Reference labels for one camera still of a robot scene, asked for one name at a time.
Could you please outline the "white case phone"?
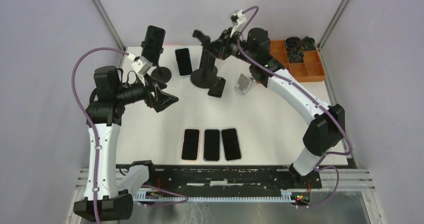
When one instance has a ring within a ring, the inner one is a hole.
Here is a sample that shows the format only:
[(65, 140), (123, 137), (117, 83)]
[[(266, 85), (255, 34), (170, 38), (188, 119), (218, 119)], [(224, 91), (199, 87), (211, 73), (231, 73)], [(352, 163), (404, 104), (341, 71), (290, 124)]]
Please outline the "white case phone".
[(189, 49), (187, 47), (179, 47), (175, 49), (174, 53), (179, 76), (190, 76), (193, 72), (193, 67)]

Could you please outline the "pink case phone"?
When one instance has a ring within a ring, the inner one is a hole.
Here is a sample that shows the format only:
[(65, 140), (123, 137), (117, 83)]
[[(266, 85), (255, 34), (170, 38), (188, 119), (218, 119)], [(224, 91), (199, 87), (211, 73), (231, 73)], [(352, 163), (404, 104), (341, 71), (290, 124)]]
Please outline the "pink case phone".
[(181, 159), (196, 161), (199, 154), (200, 131), (198, 129), (186, 129), (183, 135)]

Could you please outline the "clear case phone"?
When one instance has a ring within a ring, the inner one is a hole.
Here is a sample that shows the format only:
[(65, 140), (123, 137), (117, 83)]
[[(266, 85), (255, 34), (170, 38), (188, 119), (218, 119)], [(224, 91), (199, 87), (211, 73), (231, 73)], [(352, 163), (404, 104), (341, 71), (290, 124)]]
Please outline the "clear case phone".
[(207, 162), (220, 160), (220, 136), (218, 129), (206, 129), (203, 138), (203, 159)]

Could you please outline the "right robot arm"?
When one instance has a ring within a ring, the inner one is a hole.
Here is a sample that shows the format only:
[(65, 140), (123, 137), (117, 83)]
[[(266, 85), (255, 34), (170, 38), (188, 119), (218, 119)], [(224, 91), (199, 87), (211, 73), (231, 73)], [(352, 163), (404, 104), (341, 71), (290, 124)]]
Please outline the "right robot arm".
[(289, 183), (302, 188), (309, 182), (309, 174), (323, 161), (329, 150), (336, 146), (345, 132), (345, 110), (329, 105), (305, 89), (271, 54), (271, 40), (262, 28), (253, 28), (246, 40), (241, 33), (231, 35), (224, 30), (218, 39), (201, 38), (202, 47), (217, 59), (230, 56), (250, 64), (249, 71), (255, 81), (282, 97), (308, 125), (302, 138), (304, 148), (289, 167)]

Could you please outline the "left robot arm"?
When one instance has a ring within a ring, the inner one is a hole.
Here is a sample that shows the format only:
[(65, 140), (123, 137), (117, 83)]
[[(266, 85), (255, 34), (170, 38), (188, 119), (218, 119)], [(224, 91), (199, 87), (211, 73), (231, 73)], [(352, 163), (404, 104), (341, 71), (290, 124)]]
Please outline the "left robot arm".
[(134, 162), (123, 179), (117, 180), (117, 145), (126, 105), (143, 101), (159, 113), (179, 100), (162, 90), (166, 84), (145, 77), (146, 84), (124, 84), (115, 66), (103, 66), (94, 72), (96, 88), (83, 109), (90, 137), (88, 179), (82, 199), (73, 205), (73, 212), (87, 221), (128, 220), (139, 189), (151, 188), (157, 182), (150, 160)]

